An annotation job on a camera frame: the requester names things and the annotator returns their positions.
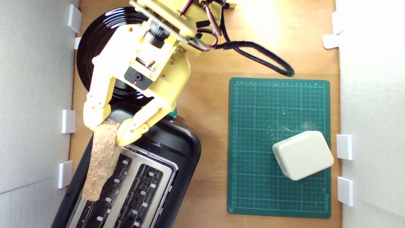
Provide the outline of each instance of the wooden board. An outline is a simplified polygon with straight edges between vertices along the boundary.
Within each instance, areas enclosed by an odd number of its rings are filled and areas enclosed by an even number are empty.
[[[225,14],[230,37],[253,40],[282,58],[295,69],[297,79],[330,81],[331,144],[336,159],[334,135],[340,132],[338,50],[325,50],[322,36],[332,33],[331,14],[335,1],[327,0],[240,0]],[[81,0],[82,32],[99,15],[128,6],[126,0]],[[190,56],[192,74],[178,101],[178,113],[199,137],[202,155],[177,215],[175,228],[341,228],[342,205],[337,201],[337,177],[341,163],[332,167],[330,219],[305,219],[230,215],[226,212],[226,167],[228,137],[228,87],[231,77],[277,77],[232,50]],[[75,71],[73,109],[77,111],[76,133],[72,134],[70,159],[77,167],[91,131],[82,120],[87,91]]]

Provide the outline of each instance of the cutting mat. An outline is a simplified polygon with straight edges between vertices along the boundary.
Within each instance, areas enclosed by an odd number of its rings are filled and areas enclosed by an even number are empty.
[[[292,181],[271,150],[308,130],[330,147],[329,82],[234,77],[229,87],[228,212],[329,218],[330,168]]]

